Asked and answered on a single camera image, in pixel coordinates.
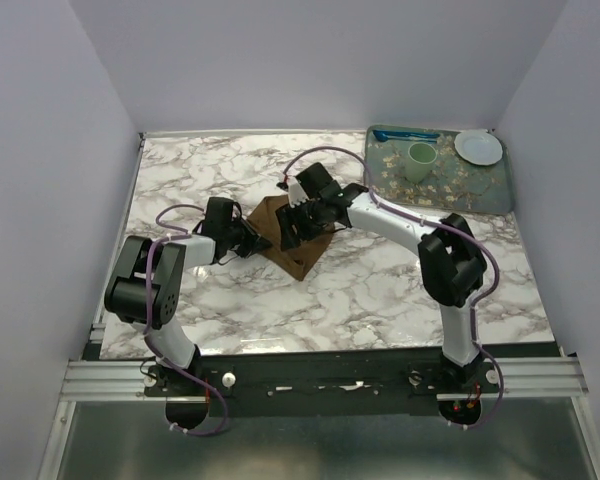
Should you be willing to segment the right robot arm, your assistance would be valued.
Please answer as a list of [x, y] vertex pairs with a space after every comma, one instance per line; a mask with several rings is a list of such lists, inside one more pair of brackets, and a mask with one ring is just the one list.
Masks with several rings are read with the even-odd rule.
[[418, 216], [381, 201], [368, 186], [341, 186], [321, 163], [295, 177], [283, 177], [277, 187], [288, 200], [276, 210], [283, 251], [339, 224], [388, 239], [418, 257], [423, 286], [440, 308], [441, 382], [454, 392], [473, 384], [481, 354], [471, 303], [483, 285], [486, 260], [466, 220], [457, 214], [442, 219]]

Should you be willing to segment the aluminium extrusion frame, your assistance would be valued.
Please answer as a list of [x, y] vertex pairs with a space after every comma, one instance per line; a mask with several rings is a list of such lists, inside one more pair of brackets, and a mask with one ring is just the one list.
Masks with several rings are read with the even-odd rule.
[[[569, 398], [575, 429], [591, 463], [593, 477], [600, 479], [599, 437], [588, 403], [588, 387], [575, 357], [501, 358], [505, 377], [504, 396], [510, 399]], [[169, 393], [164, 387], [151, 391], [152, 381], [140, 372], [138, 361], [71, 361], [65, 371], [60, 399], [52, 422], [40, 479], [57, 479], [69, 438], [76, 406], [98, 402], [205, 402], [203, 396]]]

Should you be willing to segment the light green cup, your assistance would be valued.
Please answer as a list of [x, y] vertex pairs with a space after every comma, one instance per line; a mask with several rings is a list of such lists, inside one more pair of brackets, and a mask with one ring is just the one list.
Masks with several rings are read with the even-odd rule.
[[436, 149], [428, 143], [412, 143], [404, 164], [405, 177], [412, 183], [421, 182], [437, 160]]

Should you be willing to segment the blue plastic utensil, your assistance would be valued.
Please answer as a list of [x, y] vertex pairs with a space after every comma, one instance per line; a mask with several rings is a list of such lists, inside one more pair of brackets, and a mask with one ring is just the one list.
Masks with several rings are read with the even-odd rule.
[[423, 132], [412, 132], [412, 131], [394, 131], [394, 130], [380, 130], [373, 129], [371, 131], [374, 138], [378, 142], [387, 142], [393, 139], [407, 140], [419, 140], [423, 142], [436, 143], [440, 137], [438, 133], [423, 133]]

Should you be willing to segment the brown cloth napkin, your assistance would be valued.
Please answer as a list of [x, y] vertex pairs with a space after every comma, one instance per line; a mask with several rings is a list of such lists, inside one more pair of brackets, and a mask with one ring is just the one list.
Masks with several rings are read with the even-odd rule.
[[247, 217], [247, 221], [257, 233], [271, 243], [260, 255], [279, 266], [295, 280], [303, 281], [330, 246], [334, 233], [322, 234], [298, 248], [283, 251], [276, 211], [287, 204], [288, 199], [285, 195], [266, 196]]

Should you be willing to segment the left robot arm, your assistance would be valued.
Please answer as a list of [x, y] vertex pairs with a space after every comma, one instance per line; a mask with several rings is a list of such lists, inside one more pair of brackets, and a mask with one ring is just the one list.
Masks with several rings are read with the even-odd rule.
[[199, 347], [175, 318], [184, 272], [219, 265], [228, 254], [246, 259], [272, 246], [229, 198], [210, 198], [202, 212], [190, 228], [167, 225], [159, 214], [156, 223], [168, 230], [159, 239], [128, 236], [104, 294], [105, 309], [142, 333], [158, 362], [169, 368], [168, 384], [181, 395], [194, 393], [202, 380], [195, 365]]

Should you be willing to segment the floral blue serving tray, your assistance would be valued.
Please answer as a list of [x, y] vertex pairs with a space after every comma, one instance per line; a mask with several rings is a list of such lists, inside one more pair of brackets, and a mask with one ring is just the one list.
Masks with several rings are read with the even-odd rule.
[[[436, 143], [393, 139], [378, 142], [373, 129], [438, 133]], [[473, 165], [459, 156], [454, 139], [462, 131], [373, 125], [367, 129], [365, 160], [372, 185], [383, 198], [394, 203], [445, 209], [457, 212], [504, 215], [514, 209], [513, 176], [506, 147], [502, 159], [491, 166]], [[412, 143], [428, 143], [437, 151], [437, 160], [419, 183], [405, 177], [404, 164]]]

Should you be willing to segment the black mounting base rail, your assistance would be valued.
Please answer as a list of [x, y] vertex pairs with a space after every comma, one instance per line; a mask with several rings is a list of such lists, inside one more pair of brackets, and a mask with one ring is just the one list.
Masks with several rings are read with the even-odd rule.
[[438, 347], [305, 353], [202, 355], [179, 373], [155, 357], [140, 363], [151, 391], [203, 396], [201, 403], [167, 403], [175, 428], [201, 431], [225, 420], [407, 414], [439, 417], [470, 428], [506, 397], [501, 358], [564, 357], [553, 342], [487, 345], [475, 377], [448, 379]]

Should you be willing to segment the small white plate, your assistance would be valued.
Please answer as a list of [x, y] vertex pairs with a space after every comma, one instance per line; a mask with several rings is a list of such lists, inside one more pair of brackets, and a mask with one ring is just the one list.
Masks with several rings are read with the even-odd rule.
[[503, 157], [500, 141], [486, 130], [465, 130], [454, 139], [454, 148], [461, 158], [477, 166], [491, 166]]

